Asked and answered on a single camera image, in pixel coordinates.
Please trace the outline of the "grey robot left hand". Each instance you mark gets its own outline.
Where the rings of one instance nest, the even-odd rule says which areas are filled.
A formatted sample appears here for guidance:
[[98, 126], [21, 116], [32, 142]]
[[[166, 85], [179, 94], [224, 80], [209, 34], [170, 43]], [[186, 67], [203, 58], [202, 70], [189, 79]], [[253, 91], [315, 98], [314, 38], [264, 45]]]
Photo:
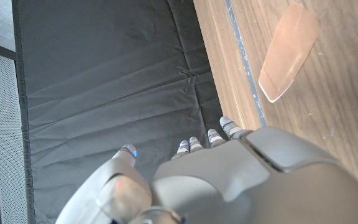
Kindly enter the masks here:
[[58, 223], [358, 223], [358, 181], [325, 150], [273, 127], [220, 119], [150, 182], [126, 144], [73, 194]]

